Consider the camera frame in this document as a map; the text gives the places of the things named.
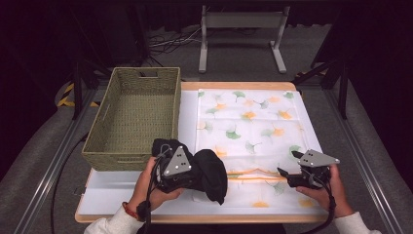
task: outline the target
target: hand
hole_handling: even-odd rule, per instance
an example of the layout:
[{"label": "hand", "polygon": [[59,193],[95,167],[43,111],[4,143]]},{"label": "hand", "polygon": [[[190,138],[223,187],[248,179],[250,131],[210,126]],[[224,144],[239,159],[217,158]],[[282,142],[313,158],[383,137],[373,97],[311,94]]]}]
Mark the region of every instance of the hand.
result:
[{"label": "hand", "polygon": [[[354,213],[353,209],[350,207],[349,203],[347,202],[346,192],[344,189],[343,182],[341,181],[340,174],[338,171],[337,165],[330,165],[330,185],[331,185],[331,192],[336,202],[335,208],[335,216],[336,217],[343,217],[347,215],[352,215]],[[302,194],[305,194],[316,201],[319,202],[319,205],[328,211],[330,200],[328,197],[327,191],[322,189],[311,189],[308,187],[296,187],[296,190]]]},{"label": "hand", "polygon": [[[146,164],[145,170],[140,174],[130,201],[127,204],[128,209],[136,213],[136,207],[146,200],[151,172],[155,166],[155,157],[150,157]],[[165,201],[176,199],[183,192],[183,188],[178,188],[170,193],[164,193],[155,188],[150,195],[151,211],[159,208]]]}]

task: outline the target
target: metal frame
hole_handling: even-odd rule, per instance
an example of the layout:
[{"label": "metal frame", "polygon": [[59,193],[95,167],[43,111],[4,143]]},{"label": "metal frame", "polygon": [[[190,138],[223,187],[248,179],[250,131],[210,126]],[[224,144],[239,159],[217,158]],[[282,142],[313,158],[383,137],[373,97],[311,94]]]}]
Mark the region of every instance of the metal frame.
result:
[{"label": "metal frame", "polygon": [[329,105],[331,106],[331,109],[335,110],[335,117],[339,121],[341,129],[346,135],[346,138],[353,151],[352,155],[356,162],[358,170],[360,171],[360,174],[364,179],[364,183],[368,191],[370,192],[371,198],[373,199],[373,202],[376,205],[377,210],[382,217],[384,224],[386,225],[386,228],[391,234],[404,234],[404,231],[398,223],[397,218],[395,217],[395,214],[383,192],[382,186],[380,185],[376,176],[373,174],[373,171],[367,162],[366,156],[362,152],[361,147],[357,142],[352,127],[346,120],[342,118],[340,109],[335,107],[338,100],[334,95],[334,91],[324,90],[324,94]]},{"label": "metal frame", "polygon": [[[84,106],[87,106],[86,103],[90,103],[94,98],[95,90],[88,90],[86,94],[86,98],[84,99]],[[78,118],[72,120],[70,123],[69,128],[67,129],[66,134],[57,149],[57,152],[45,172],[45,175],[40,180],[39,185],[33,197],[27,206],[23,216],[21,217],[18,226],[15,229],[16,234],[21,233],[29,233],[30,227],[33,225],[37,215],[40,212],[40,209],[45,202],[49,191],[55,184],[55,180],[59,174],[59,172],[63,169],[64,161],[69,155],[67,155],[69,144],[74,137],[77,129],[79,128],[80,124],[82,123],[83,117],[85,116],[86,111],[88,108],[83,108],[82,111],[79,113]]]},{"label": "metal frame", "polygon": [[277,29],[277,38],[274,41],[270,41],[270,47],[273,51],[279,72],[281,74],[286,73],[285,64],[280,53],[280,43],[288,18],[288,12],[289,7],[284,7],[283,12],[208,12],[207,7],[203,5],[201,20],[203,39],[199,72],[207,72],[207,28],[260,27]]}]

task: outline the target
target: metal rail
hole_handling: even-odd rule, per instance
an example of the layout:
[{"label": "metal rail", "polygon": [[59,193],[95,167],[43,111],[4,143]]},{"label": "metal rail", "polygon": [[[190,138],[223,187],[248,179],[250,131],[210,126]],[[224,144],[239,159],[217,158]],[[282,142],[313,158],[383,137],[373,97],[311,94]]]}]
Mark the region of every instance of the metal rail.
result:
[{"label": "metal rail", "polygon": [[404,234],[401,229],[400,224],[397,221],[397,218],[390,207],[389,202],[386,199],[383,189],[378,182],[376,176],[373,174],[364,153],[359,146],[356,136],[352,130],[350,124],[343,120],[341,117],[340,111],[337,108],[337,97],[334,95],[332,90],[324,90],[324,94],[327,97],[328,103],[330,104],[331,109],[334,111],[335,117],[338,119],[341,129],[343,130],[346,138],[353,150],[353,157],[357,164],[358,170],[361,173],[361,176],[364,179],[364,182],[367,186],[368,191],[370,192],[373,202],[375,203],[377,210],[379,211],[380,216],[382,217],[386,228],[391,234]]},{"label": "metal rail", "polygon": [[88,109],[88,105],[85,103],[90,103],[93,100],[94,94],[95,90],[87,90],[84,99],[83,110],[79,113],[77,119],[73,120],[70,123],[50,166],[46,170],[43,178],[40,180],[40,183],[14,233],[22,234],[29,232],[30,227],[33,225],[36,216],[38,215],[43,203],[45,202],[49,194],[49,191],[55,184],[56,177],[58,176],[59,171],[62,169],[63,162],[69,156],[67,155],[67,148],[69,146],[69,143],[76,133],[76,130],[78,129],[80,123],[82,123],[82,119],[85,116],[86,110]]}]

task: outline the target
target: yellow flower print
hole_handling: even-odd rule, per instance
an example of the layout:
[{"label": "yellow flower print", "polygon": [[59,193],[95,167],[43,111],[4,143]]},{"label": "yellow flower print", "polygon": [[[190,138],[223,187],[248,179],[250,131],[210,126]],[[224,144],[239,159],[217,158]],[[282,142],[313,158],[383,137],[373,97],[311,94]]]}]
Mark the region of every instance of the yellow flower print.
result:
[{"label": "yellow flower print", "polygon": [[268,98],[268,101],[269,101],[269,102],[272,102],[272,103],[274,103],[274,102],[279,102],[279,101],[280,101],[280,98],[279,98],[279,97],[271,96],[270,98]]},{"label": "yellow flower print", "polygon": [[200,121],[200,122],[198,122],[198,124],[197,124],[197,129],[198,129],[198,130],[202,130],[202,129],[204,129],[204,128],[206,127],[206,125],[207,125],[207,122],[205,122],[205,121]]},{"label": "yellow flower print", "polygon": [[215,106],[215,109],[225,109],[227,107],[227,104],[225,103],[217,103]]},{"label": "yellow flower print", "polygon": [[292,116],[288,113],[288,110],[287,110],[287,111],[279,110],[279,115],[280,115],[283,119],[291,119],[291,118],[292,118]]},{"label": "yellow flower print", "polygon": [[254,208],[268,208],[268,207],[270,207],[270,205],[268,205],[268,203],[266,203],[266,202],[260,201],[260,202],[256,202],[256,203],[252,204],[252,207],[254,207]]},{"label": "yellow flower print", "polygon": [[218,157],[225,157],[227,156],[227,151],[223,147],[215,146],[215,150],[213,150]]},{"label": "yellow flower print", "polygon": [[252,111],[248,111],[246,113],[244,113],[241,117],[243,119],[247,119],[247,120],[251,120],[252,118],[254,118],[256,116],[256,114]]},{"label": "yellow flower print", "polygon": [[280,137],[280,136],[282,136],[282,135],[284,134],[284,132],[285,132],[284,129],[274,129],[273,135],[274,135],[274,136],[277,136],[277,137]]},{"label": "yellow flower print", "polygon": [[299,198],[298,203],[303,208],[311,208],[314,206],[314,203],[310,198]]},{"label": "yellow flower print", "polygon": [[254,103],[255,103],[255,101],[253,101],[251,99],[247,99],[246,101],[244,101],[245,106],[252,106]]}]

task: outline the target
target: bracelet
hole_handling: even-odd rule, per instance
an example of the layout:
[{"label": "bracelet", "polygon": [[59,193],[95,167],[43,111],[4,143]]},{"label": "bracelet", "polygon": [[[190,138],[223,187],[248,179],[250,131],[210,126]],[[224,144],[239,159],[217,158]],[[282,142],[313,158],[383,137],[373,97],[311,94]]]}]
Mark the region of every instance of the bracelet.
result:
[{"label": "bracelet", "polygon": [[136,220],[138,220],[138,221],[143,221],[143,220],[140,219],[140,217],[139,217],[139,215],[137,215],[137,213],[135,213],[135,212],[133,212],[133,211],[131,211],[131,210],[128,209],[127,204],[128,204],[127,202],[123,202],[123,203],[122,203],[122,207],[124,207],[125,212],[126,212],[128,215],[130,215],[131,217],[136,218]]}]

